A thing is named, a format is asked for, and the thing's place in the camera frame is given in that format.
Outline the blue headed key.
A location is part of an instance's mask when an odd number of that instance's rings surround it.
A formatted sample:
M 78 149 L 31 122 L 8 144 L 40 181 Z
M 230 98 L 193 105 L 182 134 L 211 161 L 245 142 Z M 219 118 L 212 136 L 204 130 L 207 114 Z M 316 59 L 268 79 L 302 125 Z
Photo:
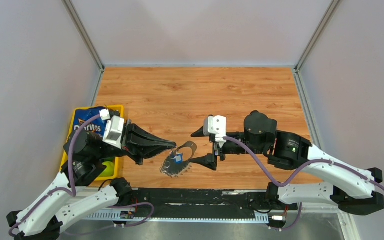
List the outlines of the blue headed key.
M 173 162 L 175 164 L 181 164 L 184 161 L 184 157 L 182 153 L 178 153 L 173 157 Z

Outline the silver metal keyring holder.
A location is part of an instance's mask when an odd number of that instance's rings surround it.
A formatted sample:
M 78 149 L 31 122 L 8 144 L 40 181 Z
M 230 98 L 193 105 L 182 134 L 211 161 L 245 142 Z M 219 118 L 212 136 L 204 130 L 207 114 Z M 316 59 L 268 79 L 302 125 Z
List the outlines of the silver metal keyring holder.
M 190 149 L 191 153 L 185 154 L 183 149 Z M 170 177 L 178 178 L 191 169 L 190 159 L 192 159 L 197 151 L 198 146 L 193 141 L 187 141 L 175 150 L 172 150 L 160 167 L 160 173 Z

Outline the green apple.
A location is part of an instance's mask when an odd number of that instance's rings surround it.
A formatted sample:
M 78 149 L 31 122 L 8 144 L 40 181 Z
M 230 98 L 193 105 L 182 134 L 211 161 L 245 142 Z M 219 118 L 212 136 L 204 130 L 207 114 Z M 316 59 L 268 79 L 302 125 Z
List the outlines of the green apple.
M 106 168 L 98 177 L 99 178 L 112 177 L 115 172 L 115 163 L 112 161 L 105 161 L 102 163 L 102 165 L 106 166 Z

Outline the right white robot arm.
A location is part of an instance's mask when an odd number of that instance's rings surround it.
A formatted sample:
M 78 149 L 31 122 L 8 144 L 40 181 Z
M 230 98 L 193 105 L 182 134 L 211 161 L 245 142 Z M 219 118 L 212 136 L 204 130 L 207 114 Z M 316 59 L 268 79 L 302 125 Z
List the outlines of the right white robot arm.
M 227 155 L 250 155 L 269 178 L 265 201 L 281 205 L 318 203 L 367 216 L 384 209 L 380 169 L 361 169 L 324 152 L 310 140 L 278 129 L 275 119 L 255 110 L 243 122 L 242 132 L 228 132 L 227 118 L 208 116 L 193 138 L 208 137 L 212 153 L 193 162 L 216 170 Z

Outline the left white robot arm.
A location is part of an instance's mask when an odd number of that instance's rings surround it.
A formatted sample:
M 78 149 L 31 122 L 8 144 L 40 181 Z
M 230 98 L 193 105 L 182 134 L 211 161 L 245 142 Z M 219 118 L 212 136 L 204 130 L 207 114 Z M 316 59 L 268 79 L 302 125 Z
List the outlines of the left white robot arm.
M 123 177 L 92 196 L 75 203 L 70 199 L 85 190 L 106 166 L 103 159 L 128 157 L 142 165 L 176 143 L 157 137 L 122 117 L 104 117 L 103 135 L 80 126 L 64 145 L 67 161 L 48 188 L 26 209 L 10 212 L 6 219 L 15 240 L 56 240 L 74 223 L 104 208 L 127 207 L 133 201 L 132 187 Z

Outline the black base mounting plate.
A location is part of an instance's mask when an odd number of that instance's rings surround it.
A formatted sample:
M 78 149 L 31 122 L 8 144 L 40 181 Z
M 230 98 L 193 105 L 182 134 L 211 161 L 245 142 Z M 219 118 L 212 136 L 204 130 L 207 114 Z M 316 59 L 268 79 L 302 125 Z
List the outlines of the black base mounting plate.
M 254 212 L 272 213 L 298 210 L 298 204 L 286 205 L 266 197 L 261 190 L 138 188 L 126 194 L 116 210 L 127 206 L 135 216 L 192 218 L 192 217 L 253 217 Z

